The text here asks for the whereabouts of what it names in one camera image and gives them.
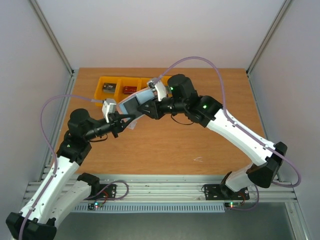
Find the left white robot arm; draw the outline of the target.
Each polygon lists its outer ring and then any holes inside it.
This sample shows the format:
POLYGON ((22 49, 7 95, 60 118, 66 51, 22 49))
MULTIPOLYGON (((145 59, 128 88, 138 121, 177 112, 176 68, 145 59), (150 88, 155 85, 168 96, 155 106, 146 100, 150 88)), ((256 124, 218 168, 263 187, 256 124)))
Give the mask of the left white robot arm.
POLYGON ((57 229, 76 205, 100 195, 100 179, 89 173, 81 174, 65 194, 62 190, 87 157, 93 139, 109 133, 116 138, 135 119, 133 114, 118 112, 106 116, 95 120, 84 108, 70 114, 68 130, 54 154, 49 173, 20 212, 11 212, 6 218, 5 223, 14 239, 54 239, 57 229))

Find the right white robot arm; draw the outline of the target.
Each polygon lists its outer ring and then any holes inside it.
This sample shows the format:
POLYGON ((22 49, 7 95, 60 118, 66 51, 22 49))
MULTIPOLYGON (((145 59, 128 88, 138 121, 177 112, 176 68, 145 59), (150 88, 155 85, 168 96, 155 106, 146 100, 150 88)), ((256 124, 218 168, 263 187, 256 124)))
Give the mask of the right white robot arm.
POLYGON ((161 81, 151 79, 147 85, 156 93, 156 97, 143 102, 138 111, 156 120, 166 114, 184 114, 191 122, 218 133, 245 153, 251 164, 229 172, 220 184, 221 194, 225 198, 234 197, 238 191, 250 185, 269 188, 288 147, 281 141, 273 143, 251 131, 213 97, 198 95, 189 77, 176 74, 167 83, 170 97, 161 81))

